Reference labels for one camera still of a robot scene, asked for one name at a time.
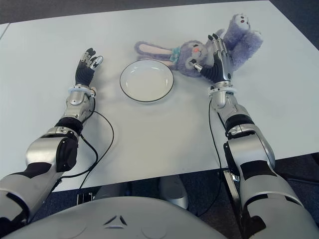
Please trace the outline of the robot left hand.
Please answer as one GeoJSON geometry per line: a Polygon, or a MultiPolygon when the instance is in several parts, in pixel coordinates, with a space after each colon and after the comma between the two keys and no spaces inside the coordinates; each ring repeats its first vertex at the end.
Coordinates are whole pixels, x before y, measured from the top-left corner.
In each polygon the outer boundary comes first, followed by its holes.
{"type": "Polygon", "coordinates": [[[87,49],[79,60],[75,72],[75,84],[89,87],[94,73],[103,63],[103,56],[95,56],[96,51],[93,48],[87,49]]]}

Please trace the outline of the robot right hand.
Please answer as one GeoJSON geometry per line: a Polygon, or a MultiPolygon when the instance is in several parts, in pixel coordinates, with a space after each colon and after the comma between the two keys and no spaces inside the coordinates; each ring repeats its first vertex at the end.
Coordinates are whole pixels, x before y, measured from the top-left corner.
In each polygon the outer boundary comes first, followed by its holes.
{"type": "Polygon", "coordinates": [[[213,65],[200,65],[197,60],[192,59],[191,66],[213,83],[230,82],[233,73],[231,57],[223,40],[213,33],[208,35],[208,42],[211,47],[208,54],[212,55],[213,65]]]}

